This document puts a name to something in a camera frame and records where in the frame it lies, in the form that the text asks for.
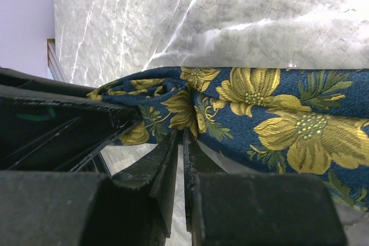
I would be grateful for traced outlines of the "blue floral yellow tie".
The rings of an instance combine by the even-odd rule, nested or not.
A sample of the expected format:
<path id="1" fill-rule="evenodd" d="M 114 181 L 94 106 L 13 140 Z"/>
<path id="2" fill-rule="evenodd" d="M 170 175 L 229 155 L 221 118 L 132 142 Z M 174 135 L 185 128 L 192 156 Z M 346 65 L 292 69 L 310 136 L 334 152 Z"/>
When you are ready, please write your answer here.
<path id="1" fill-rule="evenodd" d="M 259 172 L 311 173 L 333 199 L 368 210 L 368 70 L 160 67 L 88 97 L 137 107 L 116 145 L 158 143 L 189 130 Z"/>

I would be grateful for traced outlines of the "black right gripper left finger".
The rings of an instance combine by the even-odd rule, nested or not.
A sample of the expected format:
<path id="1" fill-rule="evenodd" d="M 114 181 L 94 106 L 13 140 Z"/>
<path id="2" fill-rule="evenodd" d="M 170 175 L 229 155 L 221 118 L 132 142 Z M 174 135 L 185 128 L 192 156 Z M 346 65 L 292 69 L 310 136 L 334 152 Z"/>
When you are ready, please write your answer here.
<path id="1" fill-rule="evenodd" d="M 164 245 L 178 159 L 175 130 L 108 176 L 1 172 L 2 245 Z"/>

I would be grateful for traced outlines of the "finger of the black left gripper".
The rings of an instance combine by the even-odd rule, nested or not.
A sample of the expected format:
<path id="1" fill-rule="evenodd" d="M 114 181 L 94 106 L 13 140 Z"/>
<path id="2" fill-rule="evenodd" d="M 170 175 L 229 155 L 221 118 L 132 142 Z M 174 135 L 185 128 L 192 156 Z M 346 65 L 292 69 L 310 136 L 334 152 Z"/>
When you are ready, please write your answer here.
<path id="1" fill-rule="evenodd" d="M 136 108 L 91 100 L 89 92 L 1 69 L 1 169 L 105 171 L 101 150 L 141 117 Z"/>

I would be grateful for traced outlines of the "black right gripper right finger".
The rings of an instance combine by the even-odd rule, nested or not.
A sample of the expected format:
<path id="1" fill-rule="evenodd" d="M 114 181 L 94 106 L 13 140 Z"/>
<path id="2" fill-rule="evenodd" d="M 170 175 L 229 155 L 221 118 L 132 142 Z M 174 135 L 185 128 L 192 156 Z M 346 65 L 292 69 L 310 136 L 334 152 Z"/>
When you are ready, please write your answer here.
<path id="1" fill-rule="evenodd" d="M 311 175 L 225 172 L 183 134 L 193 245 L 347 245 L 330 194 Z"/>

